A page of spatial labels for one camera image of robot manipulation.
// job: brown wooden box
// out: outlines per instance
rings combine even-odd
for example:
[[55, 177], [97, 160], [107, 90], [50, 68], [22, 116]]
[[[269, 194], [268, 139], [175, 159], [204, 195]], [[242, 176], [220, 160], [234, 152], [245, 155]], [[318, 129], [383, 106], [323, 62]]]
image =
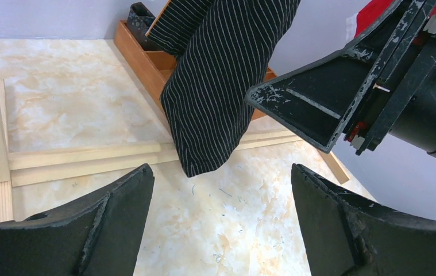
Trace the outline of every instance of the brown wooden box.
[[[144, 51], [126, 27], [125, 20], [118, 23], [114, 36], [114, 44], [145, 86], [157, 106], [162, 109], [162, 104], [159, 100], [160, 94], [177, 65], [174, 57], [164, 51]], [[268, 81], [275, 77], [277, 75], [269, 68], [264, 80]], [[263, 112], [255, 110], [252, 120], [263, 116], [265, 116]]]

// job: table surface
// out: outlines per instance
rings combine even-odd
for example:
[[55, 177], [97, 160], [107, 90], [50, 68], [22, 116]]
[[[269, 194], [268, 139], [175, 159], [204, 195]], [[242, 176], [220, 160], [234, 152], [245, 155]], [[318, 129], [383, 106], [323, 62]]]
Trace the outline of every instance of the table surface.
[[[112, 41], [0, 40], [11, 152], [170, 141], [162, 113]], [[250, 130], [283, 129], [268, 117]], [[303, 141], [237, 151], [186, 178], [153, 165], [155, 189], [136, 275], [310, 275], [292, 197], [293, 163], [337, 183]], [[14, 218], [65, 204], [129, 170], [13, 189]], [[357, 179], [344, 187], [372, 198]]]

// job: storage box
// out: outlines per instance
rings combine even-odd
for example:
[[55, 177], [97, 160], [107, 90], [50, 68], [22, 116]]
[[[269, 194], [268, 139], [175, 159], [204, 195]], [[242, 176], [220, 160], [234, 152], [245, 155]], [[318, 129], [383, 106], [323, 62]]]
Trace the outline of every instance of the storage box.
[[[160, 94], [177, 65], [175, 58], [164, 51], [143, 50], [126, 26], [125, 20], [118, 23], [114, 36], [114, 44], [128, 62], [133, 72], [135, 72], [140, 79], [157, 106], [162, 110], [162, 104], [159, 100]], [[277, 75], [269, 68], [264, 81], [275, 77], [277, 77]], [[263, 112], [255, 110], [252, 120], [263, 116], [265, 116]]]

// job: wall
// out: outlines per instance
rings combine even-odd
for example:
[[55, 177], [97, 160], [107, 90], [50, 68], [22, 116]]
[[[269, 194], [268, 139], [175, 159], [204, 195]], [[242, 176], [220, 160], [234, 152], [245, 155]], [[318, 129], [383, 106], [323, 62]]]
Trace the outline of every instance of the wall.
[[[110, 39], [125, 19], [130, 0], [0, 0], [0, 38]], [[167, 0], [142, 1], [157, 15]], [[271, 67], [283, 74], [320, 59], [345, 44], [345, 19], [368, 0], [303, 0]], [[436, 219], [436, 159], [387, 136], [375, 152], [356, 156], [347, 143], [334, 152], [381, 203]]]

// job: black striped fabric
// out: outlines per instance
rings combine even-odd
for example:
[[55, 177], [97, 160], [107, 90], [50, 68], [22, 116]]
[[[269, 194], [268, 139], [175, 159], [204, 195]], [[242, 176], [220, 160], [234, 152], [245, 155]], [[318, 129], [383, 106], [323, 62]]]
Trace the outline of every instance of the black striped fabric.
[[148, 38], [175, 55], [160, 97], [188, 177], [220, 168], [238, 146], [277, 42], [300, 0], [172, 0]]

